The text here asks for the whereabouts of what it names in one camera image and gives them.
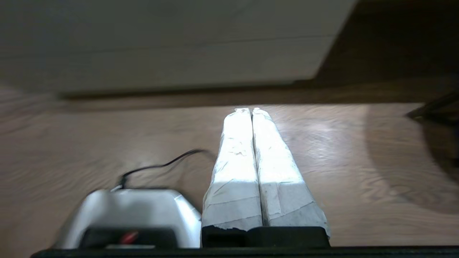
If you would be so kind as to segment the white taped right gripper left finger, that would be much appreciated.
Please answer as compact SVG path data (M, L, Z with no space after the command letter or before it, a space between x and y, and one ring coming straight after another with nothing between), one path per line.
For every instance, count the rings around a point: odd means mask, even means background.
M202 227L248 231L262 225L251 113L238 108L223 121L211 183L203 198Z

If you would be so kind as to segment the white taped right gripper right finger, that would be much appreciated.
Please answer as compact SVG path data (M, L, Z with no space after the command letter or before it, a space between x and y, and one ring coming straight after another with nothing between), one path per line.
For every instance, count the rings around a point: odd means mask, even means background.
M268 226L318 226L331 231L293 155L266 111L252 110L262 216Z

